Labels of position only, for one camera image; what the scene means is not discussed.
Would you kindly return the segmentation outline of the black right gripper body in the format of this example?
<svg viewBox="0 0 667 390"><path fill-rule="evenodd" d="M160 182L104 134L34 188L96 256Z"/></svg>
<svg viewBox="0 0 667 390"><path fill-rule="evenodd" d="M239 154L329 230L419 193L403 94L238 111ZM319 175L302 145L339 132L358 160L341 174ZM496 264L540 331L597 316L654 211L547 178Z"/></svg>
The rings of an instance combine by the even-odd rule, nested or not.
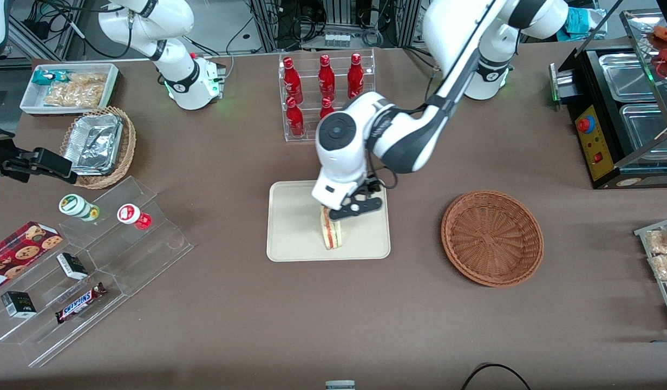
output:
<svg viewBox="0 0 667 390"><path fill-rule="evenodd" d="M14 134L0 128L0 176L27 183L31 175L40 175L32 163L32 151L15 146Z"/></svg>

